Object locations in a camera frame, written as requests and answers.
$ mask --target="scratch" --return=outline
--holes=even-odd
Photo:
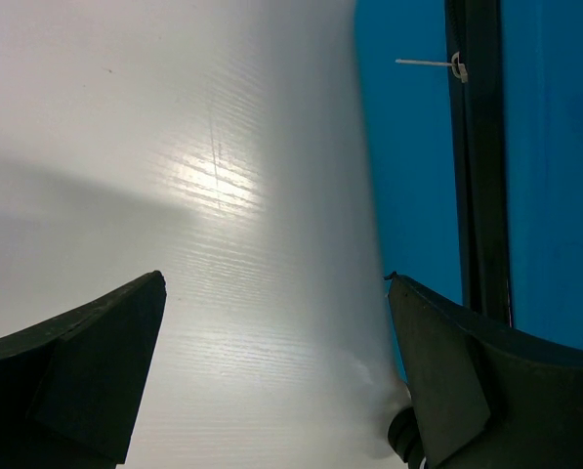
[[[209,118],[209,135],[211,136],[211,153],[213,153],[213,168],[215,171],[215,190],[217,191],[217,208],[222,209],[222,202],[220,200],[220,178],[217,173],[217,153],[215,152],[215,135],[214,135],[214,125],[213,125],[213,103],[215,97],[209,92],[210,99],[208,100],[208,118]]]

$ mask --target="black metal frame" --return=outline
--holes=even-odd
[[[499,0],[446,0],[454,167],[465,306],[512,323]]]

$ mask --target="corrugated plastic surface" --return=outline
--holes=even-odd
[[[153,269],[128,468],[394,468],[352,0],[0,0],[0,336]]]

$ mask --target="white backdrop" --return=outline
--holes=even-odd
[[[0,0],[0,336],[154,269],[127,467],[397,468],[353,0]]]

